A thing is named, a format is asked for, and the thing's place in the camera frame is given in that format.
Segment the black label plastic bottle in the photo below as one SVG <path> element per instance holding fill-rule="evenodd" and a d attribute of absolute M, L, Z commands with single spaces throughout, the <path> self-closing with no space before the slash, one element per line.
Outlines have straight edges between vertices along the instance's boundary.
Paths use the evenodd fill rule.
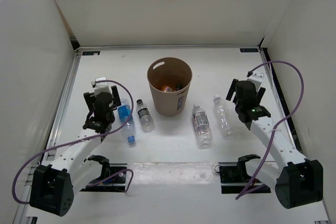
<path fill-rule="evenodd" d="M 142 130 L 145 132 L 153 131 L 155 129 L 154 121 L 146 104 L 141 99 L 138 99 L 136 107 Z"/>

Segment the orange item in bin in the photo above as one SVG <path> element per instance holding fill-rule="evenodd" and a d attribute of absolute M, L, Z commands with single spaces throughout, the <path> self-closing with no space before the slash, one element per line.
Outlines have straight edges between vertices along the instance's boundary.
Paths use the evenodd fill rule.
<path fill-rule="evenodd" d="M 161 91 L 171 93 L 171 92 L 174 92 L 175 89 L 170 86 L 164 85 L 161 87 Z"/>

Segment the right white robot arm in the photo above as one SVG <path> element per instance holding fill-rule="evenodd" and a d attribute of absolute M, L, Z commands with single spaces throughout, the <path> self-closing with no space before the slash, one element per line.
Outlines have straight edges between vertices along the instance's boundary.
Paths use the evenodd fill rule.
<path fill-rule="evenodd" d="M 226 99 L 235 104 L 239 120 L 269 150 L 277 166 L 262 163 L 255 154 L 238 159 L 236 177 L 242 181 L 259 180 L 275 191 L 286 209 L 323 199 L 323 167 L 318 160 L 310 161 L 274 126 L 267 109 L 260 105 L 265 88 L 256 88 L 251 80 L 234 79 Z"/>

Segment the clear unlabeled plastic bottle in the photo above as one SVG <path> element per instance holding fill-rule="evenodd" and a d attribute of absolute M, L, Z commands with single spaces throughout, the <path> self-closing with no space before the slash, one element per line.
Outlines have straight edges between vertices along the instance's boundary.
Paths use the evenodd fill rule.
<path fill-rule="evenodd" d="M 233 124 L 230 118 L 228 106 L 218 94 L 213 97 L 214 113 L 218 126 L 225 139 L 231 139 L 234 136 Z"/>

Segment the blue label plastic bottle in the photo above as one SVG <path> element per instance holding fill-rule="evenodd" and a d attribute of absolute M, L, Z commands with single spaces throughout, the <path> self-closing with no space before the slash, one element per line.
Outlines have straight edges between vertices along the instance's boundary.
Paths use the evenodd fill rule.
<path fill-rule="evenodd" d="M 127 99 L 121 99 L 121 105 L 118 107 L 118 116 L 121 124 L 124 124 L 131 115 L 131 107 Z M 121 130 L 123 137 L 132 145 L 135 144 L 135 125 L 133 117 L 130 117 Z"/>

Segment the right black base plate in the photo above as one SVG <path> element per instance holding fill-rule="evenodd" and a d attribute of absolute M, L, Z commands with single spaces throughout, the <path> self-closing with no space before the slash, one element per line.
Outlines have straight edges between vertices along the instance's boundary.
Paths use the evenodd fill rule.
<path fill-rule="evenodd" d="M 248 183 L 250 176 L 244 177 L 235 163 L 218 163 L 214 172 L 219 175 L 222 194 L 239 194 Z"/>

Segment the brown round waste bin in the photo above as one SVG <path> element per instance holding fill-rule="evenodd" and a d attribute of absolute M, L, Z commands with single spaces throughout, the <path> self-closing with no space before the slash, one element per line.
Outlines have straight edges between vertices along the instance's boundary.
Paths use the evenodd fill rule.
<path fill-rule="evenodd" d="M 192 77 L 190 66 L 181 59 L 161 58 L 149 66 L 147 79 L 154 106 L 161 115 L 175 116 L 183 111 Z M 164 85 L 175 91 L 162 92 Z"/>

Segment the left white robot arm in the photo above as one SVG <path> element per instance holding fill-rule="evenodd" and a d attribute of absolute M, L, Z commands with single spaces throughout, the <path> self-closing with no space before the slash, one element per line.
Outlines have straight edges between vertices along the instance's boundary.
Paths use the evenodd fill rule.
<path fill-rule="evenodd" d="M 110 177 L 107 160 L 91 152 L 112 129 L 114 110 L 121 101 L 116 86 L 96 83 L 93 93 L 84 93 L 89 113 L 78 142 L 71 144 L 49 165 L 39 165 L 33 175 L 29 205 L 64 216 L 70 209 L 74 196 L 90 181 L 105 182 Z"/>

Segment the white label plastic bottle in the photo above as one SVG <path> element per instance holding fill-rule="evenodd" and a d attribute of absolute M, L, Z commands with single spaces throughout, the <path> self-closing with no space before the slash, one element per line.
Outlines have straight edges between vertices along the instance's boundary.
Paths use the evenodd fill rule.
<path fill-rule="evenodd" d="M 192 123 L 197 143 L 200 147 L 208 147 L 213 140 L 212 130 L 206 111 L 194 104 L 192 110 Z"/>

